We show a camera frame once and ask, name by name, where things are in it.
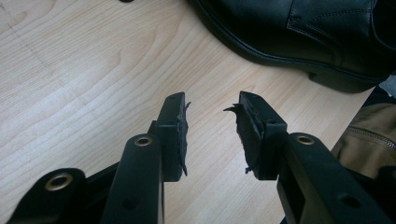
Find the black leather shoe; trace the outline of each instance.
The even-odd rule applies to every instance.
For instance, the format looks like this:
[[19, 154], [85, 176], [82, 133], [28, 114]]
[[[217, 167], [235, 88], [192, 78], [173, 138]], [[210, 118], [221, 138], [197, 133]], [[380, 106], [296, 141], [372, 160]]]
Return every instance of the black leather shoe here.
[[190, 0], [208, 29], [255, 62], [365, 91], [396, 70], [395, 0]]

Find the brass grommet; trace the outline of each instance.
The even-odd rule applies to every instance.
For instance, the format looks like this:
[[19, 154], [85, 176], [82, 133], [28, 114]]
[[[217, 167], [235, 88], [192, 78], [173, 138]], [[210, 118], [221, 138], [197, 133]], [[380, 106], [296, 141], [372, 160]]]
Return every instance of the brass grommet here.
[[68, 173], [61, 173], [55, 175], [46, 184], [46, 190], [48, 191], [56, 191], [59, 189], [64, 189], [68, 186], [73, 180], [73, 176]]
[[150, 137], [140, 137], [134, 140], [134, 144], [139, 147], [145, 147], [152, 143], [152, 139]]
[[308, 146], [314, 145], [314, 143], [315, 143], [314, 139], [307, 137], [307, 136], [303, 136], [303, 135], [297, 136], [296, 141], [301, 144], [308, 145]]

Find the light wood surface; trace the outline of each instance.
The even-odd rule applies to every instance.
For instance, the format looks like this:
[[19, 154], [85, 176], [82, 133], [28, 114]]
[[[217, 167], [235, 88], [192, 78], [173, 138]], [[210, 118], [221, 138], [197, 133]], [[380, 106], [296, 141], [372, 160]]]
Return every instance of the light wood surface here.
[[276, 182], [245, 175], [240, 91], [332, 147], [369, 92], [345, 94], [224, 47], [186, 0], [0, 0], [0, 223], [42, 175], [120, 159], [164, 98], [186, 92], [189, 176], [165, 184], [166, 223], [279, 223]]

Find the screw hole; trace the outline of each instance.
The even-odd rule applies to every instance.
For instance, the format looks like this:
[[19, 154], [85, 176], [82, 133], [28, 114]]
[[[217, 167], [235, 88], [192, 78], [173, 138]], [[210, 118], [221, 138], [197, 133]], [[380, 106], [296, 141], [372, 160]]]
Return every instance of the screw hole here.
[[134, 144], [139, 147], [148, 146], [151, 144], [151, 142], [152, 142], [152, 139], [149, 137], [141, 137], [141, 138], [134, 140]]
[[275, 121], [274, 119], [268, 119], [268, 120], [267, 120], [267, 123], [276, 124], [276, 121]]
[[68, 173], [61, 173], [55, 175], [46, 183], [46, 190], [48, 191], [56, 191], [60, 189], [64, 189], [67, 187], [73, 180], [73, 176]]
[[125, 209], [128, 209], [128, 210], [135, 209], [139, 204], [140, 204], [140, 200], [139, 200], [138, 198], [135, 198], [135, 199], [129, 199], [129, 198], [127, 198], [127, 199], [125, 199], [125, 200], [122, 202], [122, 206], [123, 206]]
[[350, 196], [349, 194], [343, 193], [340, 196], [338, 196], [338, 199], [343, 203], [344, 205], [352, 208], [360, 208], [361, 203], [354, 197]]
[[296, 138], [297, 142], [304, 144], [304, 145], [314, 145], [315, 141], [314, 139], [306, 136], [298, 136]]

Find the black plastic part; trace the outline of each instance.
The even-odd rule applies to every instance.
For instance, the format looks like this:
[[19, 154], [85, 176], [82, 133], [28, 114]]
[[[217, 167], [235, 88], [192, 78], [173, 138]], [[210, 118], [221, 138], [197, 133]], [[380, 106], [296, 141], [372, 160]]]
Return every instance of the black plastic part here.
[[396, 166], [379, 169], [376, 179], [349, 170], [349, 173], [381, 206], [382, 210], [396, 223], [394, 203], [396, 202]]
[[162, 153], [156, 135], [128, 140], [101, 223], [163, 223]]
[[316, 137], [290, 134], [281, 160], [278, 191], [288, 223], [392, 223]]
[[259, 95], [245, 91], [239, 94], [239, 104], [225, 111], [236, 114], [247, 172], [253, 171], [259, 180], [276, 180], [277, 156], [288, 135], [287, 123]]
[[176, 182], [181, 174], [187, 175], [187, 131], [189, 125], [186, 120], [186, 110], [190, 103], [185, 105], [184, 92], [175, 93], [166, 97], [158, 119], [153, 122], [155, 134], [160, 138], [163, 148], [163, 181]]
[[79, 223], [99, 223], [118, 166], [117, 162], [87, 178], [89, 200]]
[[35, 182], [8, 223], [77, 223], [86, 201], [84, 173], [79, 169], [56, 170]]

